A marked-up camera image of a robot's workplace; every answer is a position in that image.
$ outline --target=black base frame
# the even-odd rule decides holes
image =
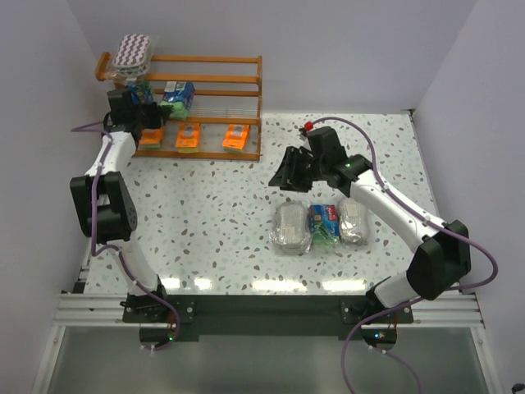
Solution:
[[[361,320],[364,295],[168,295],[180,315],[177,341],[201,335],[338,337],[343,340]],[[397,323],[412,323],[412,310]],[[375,323],[389,323],[394,315]],[[167,323],[167,312],[152,319],[125,310],[124,323]],[[353,339],[362,339],[356,335]]]

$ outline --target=wooden rack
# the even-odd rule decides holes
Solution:
[[[102,54],[98,60],[95,76],[97,80],[113,80],[116,87],[122,87],[121,77],[115,77],[107,72],[107,64],[112,55],[108,52]],[[257,90],[219,90],[219,89],[197,89],[196,96],[223,96],[223,97],[257,97],[257,116],[256,117],[199,117],[191,116],[186,118],[187,123],[204,124],[238,124],[251,125],[257,127],[257,150],[256,153],[229,153],[229,152],[198,152],[198,153],[179,153],[174,150],[137,150],[136,156],[157,157],[157,158],[209,158],[225,160],[250,160],[258,161],[261,155],[261,105],[263,102],[263,57],[204,57],[204,56],[176,56],[176,55],[154,55],[152,62],[197,62],[197,63],[236,63],[236,64],[255,64],[257,74],[255,76],[216,76],[216,75],[197,75],[197,74],[168,74],[150,73],[146,74],[141,80],[163,81],[170,80],[187,82],[206,82],[221,84],[243,84],[256,85]],[[162,94],[163,89],[155,89],[155,94]]]

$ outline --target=table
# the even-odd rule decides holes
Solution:
[[[267,186],[298,129],[332,114],[267,113],[262,119],[260,163],[132,158],[123,176],[139,215],[137,236],[168,293],[176,294],[363,294],[374,283],[406,270],[408,246],[371,213],[367,245],[312,249],[282,256],[269,241],[275,208],[288,199],[334,204],[343,195],[317,183],[311,192]],[[359,124],[377,149],[382,174],[410,199],[436,212],[409,115],[333,114]],[[367,156],[363,137],[328,122],[349,154]],[[226,133],[222,125],[203,133]],[[122,294],[126,282],[106,254],[87,258],[85,294]]]

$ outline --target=orange box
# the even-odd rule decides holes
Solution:
[[[230,125],[222,141],[224,150],[242,153],[249,138],[249,125]]]
[[[164,138],[164,126],[159,129],[144,129],[139,146],[145,149],[160,149]]]
[[[195,153],[199,151],[200,125],[198,123],[183,123],[179,127],[175,146],[181,153]]]

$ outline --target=white wall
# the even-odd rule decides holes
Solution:
[[[506,392],[525,381],[524,15],[522,0],[479,0],[415,116],[440,212],[500,262],[477,294]],[[489,272],[476,255],[468,280]]]
[[[475,0],[68,0],[97,56],[123,34],[158,53],[263,55],[267,110],[415,108]]]
[[[65,0],[3,2],[0,53],[0,392],[24,394],[86,246],[69,180],[100,143],[68,130],[107,103]]]

